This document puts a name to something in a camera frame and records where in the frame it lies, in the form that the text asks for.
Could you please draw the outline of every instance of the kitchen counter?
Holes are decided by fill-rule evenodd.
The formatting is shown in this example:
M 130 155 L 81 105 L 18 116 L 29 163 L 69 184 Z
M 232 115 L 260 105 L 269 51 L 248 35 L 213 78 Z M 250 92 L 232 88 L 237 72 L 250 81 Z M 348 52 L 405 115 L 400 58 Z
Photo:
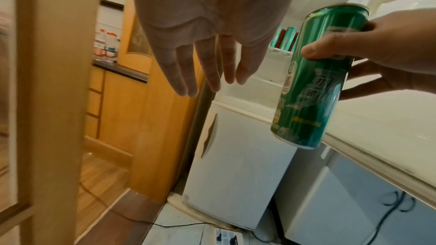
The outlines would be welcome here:
M 147 83 L 149 79 L 148 74 L 127 68 L 117 63 L 94 59 L 92 65 L 142 83 Z

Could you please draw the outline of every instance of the white refrigerator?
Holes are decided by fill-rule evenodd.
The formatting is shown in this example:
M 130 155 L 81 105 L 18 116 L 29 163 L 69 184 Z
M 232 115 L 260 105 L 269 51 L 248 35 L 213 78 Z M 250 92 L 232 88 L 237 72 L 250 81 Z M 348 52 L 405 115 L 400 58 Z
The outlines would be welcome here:
M 340 2 L 369 6 L 371 18 L 436 7 L 436 0 L 293 0 L 282 24 L 300 28 L 311 11 Z M 269 132 L 290 58 L 270 49 L 244 86 L 222 80 L 183 193 L 186 203 L 228 223 L 256 227 L 296 151 Z M 345 88 L 376 77 L 352 80 Z M 339 102 L 324 142 L 436 206 L 435 107 L 435 95 L 415 91 Z

